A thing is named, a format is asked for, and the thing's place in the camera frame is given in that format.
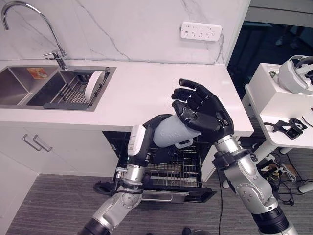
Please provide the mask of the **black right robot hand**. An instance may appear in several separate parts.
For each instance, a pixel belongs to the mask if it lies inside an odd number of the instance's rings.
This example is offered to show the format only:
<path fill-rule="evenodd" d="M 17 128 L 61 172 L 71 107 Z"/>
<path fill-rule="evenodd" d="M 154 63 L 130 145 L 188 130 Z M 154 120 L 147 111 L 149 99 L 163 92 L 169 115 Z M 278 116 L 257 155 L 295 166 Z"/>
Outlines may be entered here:
<path fill-rule="evenodd" d="M 216 95 L 191 80 L 180 79 L 179 84 L 182 87 L 175 89 L 171 98 L 180 121 L 210 143 L 234 134 L 233 121 Z"/>

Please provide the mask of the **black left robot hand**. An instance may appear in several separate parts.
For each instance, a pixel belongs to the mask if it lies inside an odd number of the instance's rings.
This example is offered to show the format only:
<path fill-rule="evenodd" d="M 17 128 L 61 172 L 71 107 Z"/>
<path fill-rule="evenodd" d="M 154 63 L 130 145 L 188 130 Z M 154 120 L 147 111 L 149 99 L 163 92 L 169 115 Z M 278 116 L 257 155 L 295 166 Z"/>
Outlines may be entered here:
<path fill-rule="evenodd" d="M 172 114 L 155 116 L 141 125 L 133 126 L 128 143 L 128 164 L 146 167 L 148 165 L 147 154 L 151 146 L 155 145 L 153 138 L 155 129 L 159 124 L 171 117 Z"/>

